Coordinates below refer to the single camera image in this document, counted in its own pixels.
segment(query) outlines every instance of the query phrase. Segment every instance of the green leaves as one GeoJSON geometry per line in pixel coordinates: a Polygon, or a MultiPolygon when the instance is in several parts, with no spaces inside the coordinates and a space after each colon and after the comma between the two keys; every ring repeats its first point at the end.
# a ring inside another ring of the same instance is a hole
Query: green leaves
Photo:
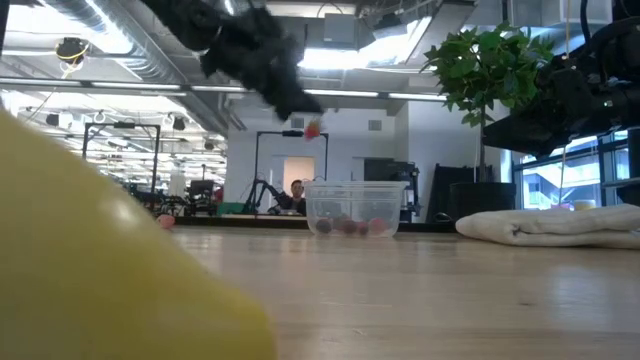
{"type": "Polygon", "coordinates": [[[451,67],[451,77],[459,78],[472,72],[477,64],[475,59],[462,59],[451,67]]]}
{"type": "Polygon", "coordinates": [[[509,109],[512,109],[516,106],[516,100],[513,98],[500,99],[500,102],[502,103],[502,105],[504,105],[505,107],[508,107],[509,109]]]}
{"type": "Polygon", "coordinates": [[[497,48],[501,41],[502,37],[500,36],[500,33],[484,32],[478,36],[478,49],[481,52],[491,51],[497,48]]]}
{"type": "MultiPolygon", "coordinates": [[[[493,110],[496,101],[510,109],[526,105],[537,94],[535,79],[541,64],[553,57],[554,43],[531,38],[531,29],[498,25],[492,31],[478,28],[449,34],[440,47],[424,55],[426,69],[434,66],[446,106],[466,112],[463,124],[482,122],[483,109],[493,110]]],[[[484,120],[494,121],[490,116],[484,120]]]]}

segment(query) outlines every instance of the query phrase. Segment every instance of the clear plastic container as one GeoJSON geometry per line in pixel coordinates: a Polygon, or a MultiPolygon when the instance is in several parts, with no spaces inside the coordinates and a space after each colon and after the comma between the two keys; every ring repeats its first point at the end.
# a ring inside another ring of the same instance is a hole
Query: clear plastic container
{"type": "Polygon", "coordinates": [[[316,235],[391,237],[406,182],[306,182],[307,222],[316,235]]]}

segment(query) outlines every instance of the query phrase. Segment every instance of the red ball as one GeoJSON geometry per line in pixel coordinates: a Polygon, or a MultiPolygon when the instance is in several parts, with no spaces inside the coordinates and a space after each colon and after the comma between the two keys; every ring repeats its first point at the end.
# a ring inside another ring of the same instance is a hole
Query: red ball
{"type": "Polygon", "coordinates": [[[171,228],[173,227],[173,225],[175,225],[176,223],[176,218],[174,218],[171,215],[160,215],[158,216],[158,218],[156,219],[156,221],[158,222],[158,224],[160,224],[160,226],[165,229],[165,230],[171,230],[171,228]]]}
{"type": "Polygon", "coordinates": [[[369,224],[367,224],[364,221],[359,222],[358,223],[358,234],[360,234],[362,236],[367,236],[368,233],[369,233],[369,224]]]}
{"type": "Polygon", "coordinates": [[[344,226],[344,222],[347,220],[351,220],[349,215],[342,214],[339,217],[333,219],[333,228],[336,230],[342,231],[342,227],[344,226]]]}
{"type": "Polygon", "coordinates": [[[380,235],[389,229],[389,224],[384,219],[375,218],[369,221],[369,229],[374,235],[380,235]]]}
{"type": "Polygon", "coordinates": [[[358,224],[353,220],[345,220],[342,223],[342,231],[347,235],[353,235],[358,231],[358,224]]]}

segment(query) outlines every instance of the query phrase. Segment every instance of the black plant pot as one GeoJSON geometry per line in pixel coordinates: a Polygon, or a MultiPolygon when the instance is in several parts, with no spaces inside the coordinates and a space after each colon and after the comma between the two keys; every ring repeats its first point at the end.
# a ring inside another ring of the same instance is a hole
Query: black plant pot
{"type": "Polygon", "coordinates": [[[479,212],[516,208],[515,184],[458,183],[450,191],[449,216],[454,221],[479,212]]]}

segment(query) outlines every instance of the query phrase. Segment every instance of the doorway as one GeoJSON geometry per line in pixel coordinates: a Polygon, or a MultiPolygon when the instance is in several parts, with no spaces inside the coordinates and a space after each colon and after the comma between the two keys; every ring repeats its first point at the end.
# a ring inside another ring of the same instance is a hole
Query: doorway
{"type": "Polygon", "coordinates": [[[291,183],[295,180],[311,181],[316,173],[316,159],[306,156],[289,156],[284,160],[283,188],[291,196],[291,183]]]}

